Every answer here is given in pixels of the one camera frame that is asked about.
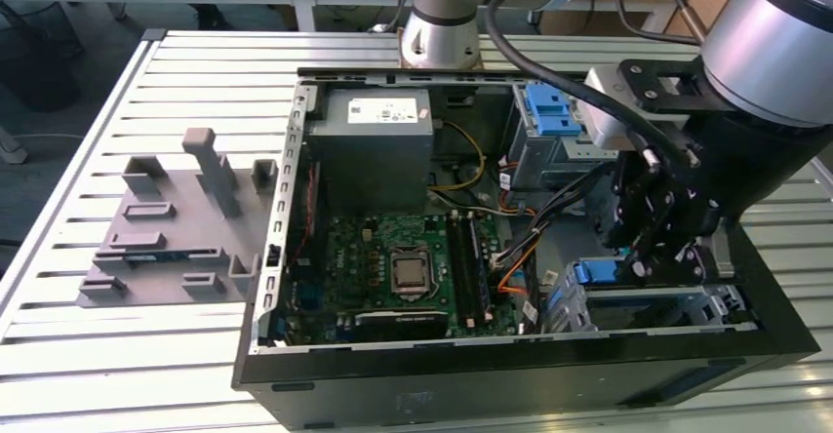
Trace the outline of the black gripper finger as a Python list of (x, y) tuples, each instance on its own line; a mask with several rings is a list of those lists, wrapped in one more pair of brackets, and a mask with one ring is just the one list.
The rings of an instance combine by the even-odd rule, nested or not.
[(634, 257), (648, 257), (656, 229), (656, 210), (650, 193), (657, 181), (657, 166), (642, 157), (621, 157), (613, 175), (613, 222), (605, 232), (610, 248), (629, 247)]
[(712, 251), (703, 245), (720, 222), (720, 206), (683, 186), (646, 198), (645, 227), (632, 247), (630, 271), (637, 277), (707, 277), (715, 270)]

